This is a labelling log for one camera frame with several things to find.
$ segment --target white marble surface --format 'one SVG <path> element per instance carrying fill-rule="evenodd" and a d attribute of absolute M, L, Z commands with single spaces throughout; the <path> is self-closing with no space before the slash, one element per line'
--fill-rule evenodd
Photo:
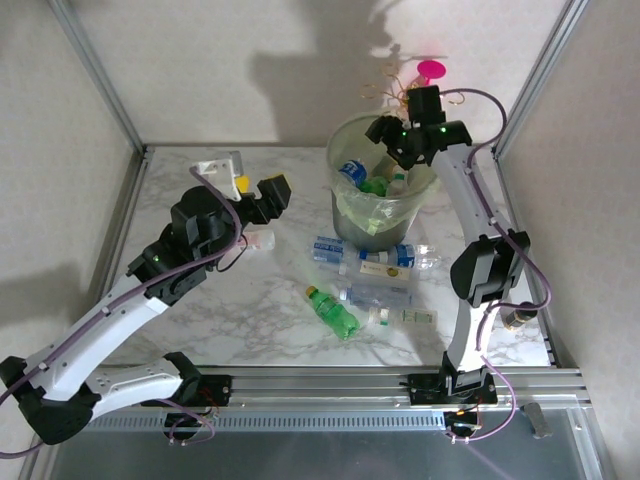
<path fill-rule="evenodd" d="M 136 205 L 120 272 L 157 239 L 169 221 L 171 206 L 196 185 L 188 167 L 230 149 L 156 150 Z M 313 235 L 335 235 L 324 149 L 234 149 L 242 154 L 252 189 L 258 180 L 279 172 L 291 184 L 289 208 L 266 227 L 275 231 L 275 250 L 249 251 L 228 272 L 209 274 L 206 282 L 140 329 L 106 363 L 144 363 L 169 351 L 182 351 L 199 365 L 439 365 L 453 335 L 458 308 L 449 267 L 464 249 L 462 230 L 446 191 L 440 189 L 432 196 L 407 237 L 408 241 L 434 244 L 444 258 L 440 268 L 420 282 L 418 292 L 425 307 L 437 310 L 436 328 L 397 331 L 367 326 L 343 341 L 316 317 L 304 294 L 309 285 L 337 291 L 337 274 L 319 269 L 308 253 Z M 488 154 L 481 158 L 483 164 L 487 183 L 501 203 Z M 364 311 L 349 309 L 366 324 Z M 513 334 L 498 319 L 489 357 L 497 365 L 549 364 L 536 321 Z"/>

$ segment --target yellow object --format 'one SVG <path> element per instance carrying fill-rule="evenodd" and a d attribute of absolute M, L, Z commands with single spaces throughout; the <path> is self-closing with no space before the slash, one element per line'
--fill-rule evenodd
<path fill-rule="evenodd" d="M 240 190 L 240 193 L 247 193 L 249 191 L 249 177 L 243 175 L 238 177 L 236 180 L 236 187 Z"/>

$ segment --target trash can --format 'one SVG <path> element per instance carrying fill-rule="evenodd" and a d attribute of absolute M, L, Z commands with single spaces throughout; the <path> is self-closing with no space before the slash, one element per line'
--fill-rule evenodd
<path fill-rule="evenodd" d="M 345 162 L 356 159 L 369 176 L 395 164 L 382 143 L 376 145 L 365 136 L 381 113 L 360 114 L 346 121 L 327 145 L 333 226 L 340 238 L 369 252 L 388 250 L 402 242 L 418 210 L 440 184 L 430 167 L 416 165 L 409 170 L 407 193 L 384 198 L 361 192 L 338 172 Z"/>

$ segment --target purple cable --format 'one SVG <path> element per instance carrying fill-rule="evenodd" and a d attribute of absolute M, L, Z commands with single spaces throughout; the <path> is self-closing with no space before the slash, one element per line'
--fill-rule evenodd
<path fill-rule="evenodd" d="M 165 273 L 160 274 L 157 277 L 152 278 L 151 280 L 147 280 L 146 282 L 138 285 L 135 288 L 132 288 L 128 292 L 123 293 L 122 295 L 120 295 L 118 298 L 116 298 L 115 300 L 113 300 L 111 303 L 109 303 L 107 305 L 107 309 L 109 311 L 115 310 L 116 308 L 118 308 L 123 303 L 128 302 L 129 300 L 131 300 L 136 295 L 139 295 L 140 293 L 146 291 L 149 287 L 152 287 L 153 285 L 155 285 L 157 283 L 160 283 L 163 280 L 166 280 L 167 278 L 170 278 L 170 277 L 172 277 L 174 275 L 182 273 L 182 272 L 184 272 L 186 270 L 190 270 L 192 268 L 199 267 L 201 265 L 204 265 L 206 263 L 212 262 L 213 260 L 216 260 L 216 259 L 222 257 L 223 255 L 225 255 L 229 250 L 231 250 L 238 243 L 238 240 L 240 239 L 240 236 L 242 235 L 242 222 L 240 221 L 240 217 L 238 216 L 238 213 L 231 206 L 229 201 L 226 198 L 224 198 L 224 195 L 222 195 L 222 193 L 220 193 L 220 191 L 218 191 L 213 185 L 211 185 L 211 183 L 209 183 L 209 181 L 206 178 L 204 178 L 202 175 L 200 175 L 198 173 L 197 167 L 191 167 L 189 169 L 189 173 L 191 173 L 191 175 L 193 175 L 193 177 L 195 177 L 196 180 L 198 180 L 205 187 L 207 187 L 207 189 L 213 194 L 214 197 L 216 197 L 216 199 L 222 204 L 222 206 L 231 215 L 231 219 L 233 220 L 233 226 L 234 226 L 233 240 L 231 240 L 229 245 L 227 245 L 225 248 L 223 248 L 222 250 L 220 250 L 220 251 L 218 251 L 218 252 L 216 252 L 216 253 L 214 253 L 212 255 L 209 255 L 209 256 L 204 257 L 204 258 L 200 258 L 198 260 L 194 260 L 193 262 L 189 262 L 189 263 L 186 263 L 185 265 L 181 265 L 180 267 L 176 267 L 174 269 L 168 270 Z M 82 325 L 80 328 L 78 328 L 78 330 L 76 330 L 74 333 L 69 335 L 69 338 L 67 338 L 64 342 L 62 342 L 58 348 L 56 348 L 54 351 L 52 351 L 47 356 L 47 358 L 45 358 L 43 360 L 43 363 L 48 365 L 48 364 L 51 364 L 53 361 L 55 361 L 58 357 L 60 357 L 60 355 L 65 353 L 67 350 L 69 350 L 69 348 L 71 348 L 80 338 L 82 338 L 98 322 L 100 322 L 103 318 L 105 318 L 105 316 L 106 315 L 105 315 L 104 311 L 102 311 L 102 310 L 98 311 L 84 325 Z M 4 393 L 2 393 L 2 395 L 0 395 L 0 406 L 2 406 L 4 404 L 4 402 L 11 395 L 13 395 L 13 393 L 16 390 L 18 390 L 22 385 L 24 385 L 29 380 L 31 380 L 39 371 L 40 371 L 40 369 L 38 367 L 34 367 L 32 370 L 27 372 L 22 378 L 20 378 L 17 382 L 15 382 L 13 385 L 11 385 Z M 42 446 L 42 443 L 40 443 L 40 444 L 38 444 L 38 445 L 36 445 L 34 447 L 31 447 L 28 450 L 23 450 L 22 452 L 16 452 L 16 453 L 0 452 L 0 459 L 10 460 L 10 459 L 14 459 L 14 458 L 24 457 L 26 455 L 29 455 L 30 453 L 35 452 L 41 446 Z"/>
<path fill-rule="evenodd" d="M 193 412 L 192 410 L 189 410 L 186 407 L 183 407 L 182 405 L 174 402 L 173 400 L 169 400 L 169 399 L 162 399 L 162 400 L 158 400 L 159 402 L 162 402 L 164 404 L 169 405 L 170 407 L 173 408 L 177 408 L 178 410 L 180 410 L 182 413 L 184 413 L 185 415 L 189 415 L 191 418 L 195 418 L 198 422 L 202 423 L 203 425 L 206 425 L 206 427 L 209 429 L 209 432 L 211 432 L 211 435 L 209 435 L 207 438 L 203 438 L 201 440 L 194 440 L 193 442 L 183 442 L 183 445 L 195 445 L 196 443 L 202 443 L 202 442 L 208 442 L 209 440 L 211 440 L 215 435 L 216 435 L 216 429 L 213 426 L 213 423 L 211 422 L 211 420 L 209 420 L 208 418 L 204 417 L 203 415 L 198 415 L 197 413 Z M 175 433 L 176 427 L 182 423 L 184 421 L 184 419 L 180 419 L 178 420 L 176 423 L 174 423 L 171 426 L 171 430 L 169 430 L 169 439 L 173 440 L 173 435 Z"/>
<path fill-rule="evenodd" d="M 473 171 L 473 161 L 475 159 L 476 153 L 480 149 L 488 146 L 489 144 L 499 139 L 504 133 L 505 129 L 507 128 L 507 112 L 504 109 L 504 106 L 502 105 L 502 103 L 500 103 L 500 100 L 498 100 L 496 97 L 494 97 L 490 93 L 487 93 L 483 90 L 478 90 L 475 88 L 454 88 L 451 90 L 445 90 L 441 93 L 442 95 L 447 95 L 450 93 L 474 93 L 476 95 L 481 95 L 491 100 L 500 110 L 500 116 L 502 118 L 502 126 L 500 127 L 500 131 L 489 140 L 475 146 L 469 153 L 469 156 L 467 157 L 467 168 L 469 169 L 469 179 L 471 180 L 471 185 L 473 186 L 473 189 L 475 190 L 475 193 L 478 196 L 478 199 L 480 200 L 480 204 L 482 205 L 482 208 L 484 208 L 485 213 L 487 214 L 489 219 L 491 219 L 491 225 L 496 229 L 496 231 L 500 234 L 500 236 L 507 242 L 507 244 L 509 244 L 509 246 L 513 249 L 516 255 L 518 255 L 522 259 L 522 261 L 526 263 L 531 268 L 531 270 L 533 270 L 533 272 L 538 276 L 545 290 L 544 300 L 536 305 L 519 305 L 515 303 L 510 303 L 510 302 L 497 302 L 497 303 L 489 304 L 487 309 L 484 311 L 484 315 L 482 316 L 480 323 L 478 324 L 478 333 L 476 335 L 476 350 L 479 352 L 481 350 L 481 345 L 482 345 L 482 331 L 484 329 L 485 324 L 487 323 L 487 320 L 489 319 L 489 314 L 491 313 L 492 310 L 500 307 L 516 308 L 519 310 L 533 310 L 533 311 L 541 310 L 545 308 L 547 305 L 549 305 L 549 303 L 551 303 L 551 298 L 552 298 L 551 284 L 549 283 L 549 280 L 547 279 L 547 277 L 533 262 L 533 260 L 529 258 L 529 256 L 513 241 L 513 239 L 504 230 L 504 228 L 502 228 L 500 224 L 498 224 L 498 222 L 495 220 L 495 217 L 493 216 L 493 210 L 489 206 L 489 201 L 485 198 L 484 194 L 482 193 L 480 184 L 478 183 L 478 180 L 476 179 L 476 176 L 475 176 L 475 172 Z M 511 412 L 509 413 L 509 416 L 500 425 L 498 425 L 493 430 L 488 431 L 484 435 L 480 435 L 479 437 L 467 437 L 462 439 L 461 437 L 457 437 L 451 434 L 453 438 L 461 439 L 461 440 L 464 440 L 465 442 L 475 442 L 477 440 L 482 440 L 484 438 L 490 437 L 491 435 L 498 433 L 500 430 L 505 428 L 509 424 L 509 422 L 511 422 L 516 412 L 516 393 L 513 390 L 513 386 L 511 385 L 511 383 L 509 383 L 509 380 L 507 380 L 504 374 L 502 374 L 496 367 L 494 367 L 487 358 L 485 358 L 483 355 L 480 355 L 480 358 L 482 359 L 484 364 L 487 366 L 487 368 L 489 368 L 489 370 L 495 373 L 505 383 L 505 385 L 509 389 L 509 393 L 511 394 Z"/>

